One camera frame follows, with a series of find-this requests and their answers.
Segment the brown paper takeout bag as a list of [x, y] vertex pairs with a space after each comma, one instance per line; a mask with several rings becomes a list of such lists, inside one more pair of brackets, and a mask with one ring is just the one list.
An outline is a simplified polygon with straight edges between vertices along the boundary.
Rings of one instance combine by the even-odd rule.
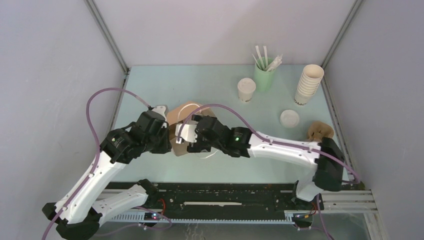
[[189, 144], [197, 142], [198, 135], [195, 133], [197, 122], [191, 120], [189, 114], [200, 106], [201, 104], [197, 102], [188, 101], [166, 115], [172, 152], [177, 157], [188, 154]]

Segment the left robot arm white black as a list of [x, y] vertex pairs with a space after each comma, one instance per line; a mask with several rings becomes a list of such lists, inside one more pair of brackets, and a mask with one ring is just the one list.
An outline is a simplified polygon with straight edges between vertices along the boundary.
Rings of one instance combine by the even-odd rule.
[[136, 122], [110, 131], [75, 186], [58, 202], [44, 205], [42, 212], [57, 224], [56, 231], [62, 238], [88, 240], [114, 216], [139, 206], [156, 206], [159, 190], [147, 179], [112, 197], [98, 197], [117, 173], [141, 154], [171, 151], [166, 112], [164, 105], [151, 107]]

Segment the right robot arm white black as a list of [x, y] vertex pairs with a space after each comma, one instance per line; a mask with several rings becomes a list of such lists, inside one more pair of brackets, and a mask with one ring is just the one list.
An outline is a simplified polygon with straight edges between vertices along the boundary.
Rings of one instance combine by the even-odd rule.
[[306, 168], [290, 196], [297, 209], [304, 209], [323, 191], [342, 190], [345, 157], [332, 138], [320, 142], [277, 138], [247, 127], [229, 128], [216, 117], [201, 115], [179, 123], [175, 135], [178, 144], [188, 143], [189, 153], [214, 148], [233, 158], [267, 158]]

